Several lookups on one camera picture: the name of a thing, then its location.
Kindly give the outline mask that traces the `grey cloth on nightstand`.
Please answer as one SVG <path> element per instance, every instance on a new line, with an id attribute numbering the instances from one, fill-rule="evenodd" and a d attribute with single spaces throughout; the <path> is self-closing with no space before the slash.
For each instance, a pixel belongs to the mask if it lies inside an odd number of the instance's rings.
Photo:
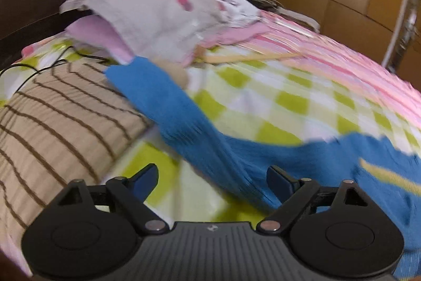
<path id="1" fill-rule="evenodd" d="M 270 14 L 270 15 L 277 15 L 285 18 L 286 20 L 295 22 L 304 26 L 305 28 L 311 30 L 312 32 L 319 33 L 320 32 L 320 24 L 312 17 L 309 17 L 303 13 L 299 13 L 296 11 L 292 11 L 282 6 L 277 7 L 270 7 L 267 9 L 261 10 L 262 13 Z"/>

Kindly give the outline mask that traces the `blue striped knit sweater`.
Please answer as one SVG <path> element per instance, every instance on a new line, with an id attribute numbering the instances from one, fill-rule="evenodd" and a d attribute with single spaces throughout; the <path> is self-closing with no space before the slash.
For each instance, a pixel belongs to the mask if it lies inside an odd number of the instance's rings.
<path id="1" fill-rule="evenodd" d="M 396 276 L 420 275 L 420 157 L 388 138 L 349 133 L 300 145 L 257 143 L 218 131 L 188 95 L 146 58 L 110 66 L 108 82 L 160 131 L 163 141 L 220 188 L 265 209 L 280 205 L 266 182 L 276 165 L 324 186 L 354 180 L 405 239 Z"/>

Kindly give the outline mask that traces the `beige brown striped pillow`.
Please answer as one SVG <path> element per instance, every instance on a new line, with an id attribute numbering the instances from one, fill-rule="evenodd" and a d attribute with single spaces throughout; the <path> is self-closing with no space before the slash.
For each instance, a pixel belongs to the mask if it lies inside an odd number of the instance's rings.
<path id="1" fill-rule="evenodd" d="M 44 71 L 1 109 L 1 239 L 19 243 L 74 179 L 97 184 L 148 121 L 106 80 L 76 61 Z"/>

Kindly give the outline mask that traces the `pink pillow under grey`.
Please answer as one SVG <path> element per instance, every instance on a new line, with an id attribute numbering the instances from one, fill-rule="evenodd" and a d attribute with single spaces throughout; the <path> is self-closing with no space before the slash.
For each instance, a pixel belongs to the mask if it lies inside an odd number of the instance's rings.
<path id="1" fill-rule="evenodd" d="M 65 31 L 77 41 L 105 49 L 120 64 L 128 64 L 135 58 L 112 25 L 98 15 L 81 17 L 68 25 Z"/>

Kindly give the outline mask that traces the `grey pillow with pink dots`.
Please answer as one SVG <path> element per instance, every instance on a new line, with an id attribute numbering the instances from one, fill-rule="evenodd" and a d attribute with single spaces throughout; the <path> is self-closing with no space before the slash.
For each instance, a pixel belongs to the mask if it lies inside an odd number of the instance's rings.
<path id="1" fill-rule="evenodd" d="M 61 13 L 88 10 L 105 19 L 136 56 L 189 60 L 203 40 L 261 20 L 246 0 L 65 0 Z"/>

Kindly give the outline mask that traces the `pink striped bed cover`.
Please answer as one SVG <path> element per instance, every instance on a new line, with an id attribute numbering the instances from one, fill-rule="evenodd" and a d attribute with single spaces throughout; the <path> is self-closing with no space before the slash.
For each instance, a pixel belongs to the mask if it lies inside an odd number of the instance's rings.
<path id="1" fill-rule="evenodd" d="M 323 76 L 420 127 L 420 92 L 367 56 L 331 38 L 268 11 L 247 28 L 229 28 L 200 42 L 195 58 L 206 49 L 246 48 L 253 60 L 280 59 L 286 66 Z"/>

